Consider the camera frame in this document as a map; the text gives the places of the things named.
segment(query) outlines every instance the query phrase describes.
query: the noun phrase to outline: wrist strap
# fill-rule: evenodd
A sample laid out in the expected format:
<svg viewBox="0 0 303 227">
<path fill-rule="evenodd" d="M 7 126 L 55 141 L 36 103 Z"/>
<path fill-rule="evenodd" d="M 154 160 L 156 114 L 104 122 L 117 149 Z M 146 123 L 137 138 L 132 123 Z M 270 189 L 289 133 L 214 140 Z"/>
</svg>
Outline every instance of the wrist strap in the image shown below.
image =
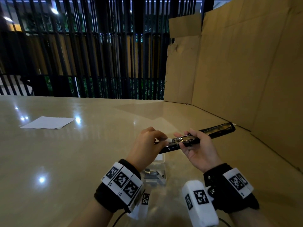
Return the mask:
<svg viewBox="0 0 303 227">
<path fill-rule="evenodd" d="M 237 168 L 221 164 L 205 172 L 204 182 L 206 187 L 211 186 L 209 194 L 214 198 L 215 209 L 232 213 L 248 207 L 260 208 L 252 194 L 254 188 Z"/>
<path fill-rule="evenodd" d="M 112 213 L 120 209 L 131 212 L 143 192 L 140 173 L 132 164 L 121 159 L 104 175 L 94 197 Z"/>
</svg>

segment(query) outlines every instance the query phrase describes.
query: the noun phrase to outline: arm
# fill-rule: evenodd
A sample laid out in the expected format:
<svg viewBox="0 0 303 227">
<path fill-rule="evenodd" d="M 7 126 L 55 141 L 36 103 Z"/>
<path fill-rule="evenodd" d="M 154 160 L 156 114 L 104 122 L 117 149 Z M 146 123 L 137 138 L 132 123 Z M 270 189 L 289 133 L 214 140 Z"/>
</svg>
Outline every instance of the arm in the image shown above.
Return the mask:
<svg viewBox="0 0 303 227">
<path fill-rule="evenodd" d="M 160 143 L 154 145 L 156 138 Z M 152 127 L 142 130 L 134 142 L 134 147 L 130 151 L 126 160 L 132 164 L 138 172 L 141 172 L 155 160 L 160 150 L 164 146 L 168 145 L 165 141 L 166 139 L 166 134 L 161 131 L 156 131 Z M 112 216 L 112 212 L 105 209 L 101 204 L 93 199 L 68 227 L 106 227 Z"/>
<path fill-rule="evenodd" d="M 188 134 L 192 134 L 201 140 L 200 144 L 193 145 L 191 147 L 185 147 L 180 143 L 181 150 L 194 167 L 205 173 L 208 170 L 223 164 L 211 138 L 208 135 L 193 129 L 184 132 L 184 135 Z M 174 135 L 176 137 L 183 136 L 180 133 L 175 133 Z M 273 225 L 259 210 L 254 210 L 252 208 L 246 208 L 238 212 L 230 213 L 229 216 L 237 227 L 273 227 Z"/>
</svg>

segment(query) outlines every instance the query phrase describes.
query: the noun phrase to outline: glossy tabletop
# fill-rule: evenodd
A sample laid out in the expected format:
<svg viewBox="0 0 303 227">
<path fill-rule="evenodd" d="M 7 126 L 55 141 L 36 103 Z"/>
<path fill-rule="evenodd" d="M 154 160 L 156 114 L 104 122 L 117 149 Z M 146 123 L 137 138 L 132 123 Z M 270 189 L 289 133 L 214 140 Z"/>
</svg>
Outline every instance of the glossy tabletop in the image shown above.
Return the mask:
<svg viewBox="0 0 303 227">
<path fill-rule="evenodd" d="M 59 130 L 20 128 L 40 116 L 77 120 Z M 0 96 L 0 226 L 67 226 L 146 127 L 172 138 L 174 132 L 224 122 L 194 106 L 163 101 Z M 222 160 L 255 187 L 268 218 L 278 226 L 302 226 L 300 172 L 238 126 L 214 144 Z M 165 158 L 167 183 L 153 189 L 147 218 L 124 216 L 116 226 L 191 226 L 181 189 L 188 180 L 203 181 L 203 174 L 180 150 Z M 231 223 L 225 213 L 218 215 Z"/>
</svg>

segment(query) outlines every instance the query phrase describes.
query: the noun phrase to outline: person's right arm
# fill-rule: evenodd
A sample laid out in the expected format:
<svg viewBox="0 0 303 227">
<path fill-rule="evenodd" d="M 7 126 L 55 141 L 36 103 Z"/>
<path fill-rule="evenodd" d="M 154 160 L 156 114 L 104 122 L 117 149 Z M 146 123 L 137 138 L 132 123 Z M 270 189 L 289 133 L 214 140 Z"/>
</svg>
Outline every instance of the person's right arm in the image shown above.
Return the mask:
<svg viewBox="0 0 303 227">
<path fill-rule="evenodd" d="M 181 150 L 194 167 L 205 173 L 206 171 L 223 164 L 208 135 L 193 129 L 184 132 L 184 135 L 188 134 L 198 137 L 201 140 L 199 144 L 193 145 L 192 147 L 185 147 L 180 143 Z M 176 137 L 183 136 L 180 133 L 174 133 L 174 135 Z M 254 210 L 252 208 L 233 212 L 229 214 L 229 216 L 237 227 L 274 227 L 259 210 Z"/>
</svg>

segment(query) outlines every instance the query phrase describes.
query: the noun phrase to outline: person's left hand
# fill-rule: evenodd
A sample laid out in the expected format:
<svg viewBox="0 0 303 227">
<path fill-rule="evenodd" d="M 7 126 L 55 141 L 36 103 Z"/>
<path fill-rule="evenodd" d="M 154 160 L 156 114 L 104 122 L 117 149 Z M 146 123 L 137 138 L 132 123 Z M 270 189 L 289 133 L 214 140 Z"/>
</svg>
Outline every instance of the person's left hand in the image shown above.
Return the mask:
<svg viewBox="0 0 303 227">
<path fill-rule="evenodd" d="M 157 145 L 154 144 L 156 139 L 160 141 Z M 156 131 L 153 127 L 142 130 L 136 138 L 134 147 L 129 152 L 126 161 L 141 172 L 155 160 L 161 149 L 168 145 L 166 139 L 166 134 Z"/>
</svg>

